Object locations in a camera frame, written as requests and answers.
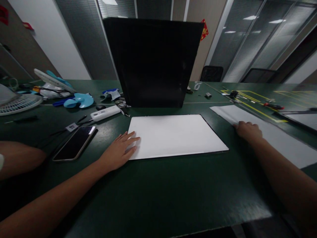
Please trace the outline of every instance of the label tag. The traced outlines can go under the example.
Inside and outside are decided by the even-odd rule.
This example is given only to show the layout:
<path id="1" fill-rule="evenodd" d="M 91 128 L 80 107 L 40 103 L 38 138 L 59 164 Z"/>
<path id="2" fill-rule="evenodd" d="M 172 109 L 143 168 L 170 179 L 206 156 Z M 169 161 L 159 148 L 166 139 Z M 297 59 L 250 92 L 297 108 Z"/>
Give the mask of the label tag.
<path id="1" fill-rule="evenodd" d="M 72 123 L 70 124 L 68 127 L 66 127 L 66 129 L 70 132 L 72 132 L 73 130 L 75 130 L 76 128 L 78 128 L 78 126 L 76 125 L 76 123 Z"/>

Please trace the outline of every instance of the white wall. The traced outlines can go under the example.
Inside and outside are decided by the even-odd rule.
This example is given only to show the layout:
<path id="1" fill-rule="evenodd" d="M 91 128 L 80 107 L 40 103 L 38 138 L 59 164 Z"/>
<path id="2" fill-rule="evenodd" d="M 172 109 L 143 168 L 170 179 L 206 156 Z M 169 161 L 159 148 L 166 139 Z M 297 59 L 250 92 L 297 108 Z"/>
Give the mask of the white wall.
<path id="1" fill-rule="evenodd" d="M 63 79 L 91 79 L 54 0 L 8 0 Z"/>
<path id="2" fill-rule="evenodd" d="M 284 83 L 299 84 L 317 69 L 317 51 L 313 53 Z"/>

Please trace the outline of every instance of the blue plastic part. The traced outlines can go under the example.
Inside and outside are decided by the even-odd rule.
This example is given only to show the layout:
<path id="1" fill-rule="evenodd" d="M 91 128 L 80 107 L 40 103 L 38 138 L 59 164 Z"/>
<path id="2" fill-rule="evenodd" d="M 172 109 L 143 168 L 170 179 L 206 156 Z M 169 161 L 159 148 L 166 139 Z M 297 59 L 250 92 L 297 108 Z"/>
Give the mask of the blue plastic part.
<path id="1" fill-rule="evenodd" d="M 67 86 L 73 88 L 73 86 L 72 86 L 70 83 L 68 83 L 66 80 L 64 80 L 64 79 L 62 79 L 62 78 L 60 78 L 60 77 L 57 77 L 52 71 L 47 70 L 46 73 L 47 73 L 49 76 L 53 77 L 54 79 L 60 81 L 61 83 L 64 83 L 64 84 L 66 84 Z"/>
<path id="2" fill-rule="evenodd" d="M 74 98 L 74 97 L 62 99 L 62 100 L 60 100 L 60 101 L 57 101 L 57 102 L 53 103 L 53 106 L 54 106 L 54 107 L 62 106 L 62 105 L 64 105 L 64 102 L 66 102 L 68 99 L 73 99 L 73 98 Z"/>
<path id="3" fill-rule="evenodd" d="M 93 104 L 93 98 L 88 94 L 75 93 L 74 96 L 74 100 L 80 102 L 80 108 L 89 107 Z"/>
<path id="4" fill-rule="evenodd" d="M 67 108 L 76 107 L 76 105 L 77 105 L 77 101 L 73 99 L 68 99 L 64 102 L 64 107 L 67 107 Z"/>
<path id="5" fill-rule="evenodd" d="M 108 89 L 106 91 L 103 91 L 102 94 L 105 94 L 106 92 L 114 92 L 116 91 L 117 89 Z"/>

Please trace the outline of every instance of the electric fan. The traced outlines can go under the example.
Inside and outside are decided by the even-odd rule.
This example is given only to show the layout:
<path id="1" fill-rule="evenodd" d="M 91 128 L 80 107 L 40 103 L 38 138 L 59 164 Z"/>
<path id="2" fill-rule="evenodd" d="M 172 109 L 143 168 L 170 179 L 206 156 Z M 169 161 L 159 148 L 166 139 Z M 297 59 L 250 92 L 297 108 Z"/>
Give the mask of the electric fan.
<path id="1" fill-rule="evenodd" d="M 34 94 L 16 94 L 0 84 L 0 116 L 15 114 L 36 107 L 43 101 Z"/>

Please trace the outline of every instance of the hand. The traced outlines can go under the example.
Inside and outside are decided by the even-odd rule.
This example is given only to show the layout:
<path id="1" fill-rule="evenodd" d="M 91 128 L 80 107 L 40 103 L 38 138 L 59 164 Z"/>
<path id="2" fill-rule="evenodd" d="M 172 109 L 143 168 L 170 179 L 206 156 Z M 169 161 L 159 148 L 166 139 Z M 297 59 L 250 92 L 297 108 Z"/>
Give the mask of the hand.
<path id="1" fill-rule="evenodd" d="M 249 143 L 257 142 L 263 139 L 262 131 L 259 129 L 259 126 L 257 124 L 239 121 L 238 125 L 233 126 L 236 129 L 237 134 Z"/>
<path id="2" fill-rule="evenodd" d="M 107 172 L 120 168 L 131 158 L 137 147 L 133 146 L 127 152 L 125 151 L 128 145 L 140 139 L 140 137 L 129 139 L 134 133 L 128 134 L 128 132 L 125 132 L 123 135 L 120 134 L 98 159 L 99 165 L 105 168 Z"/>

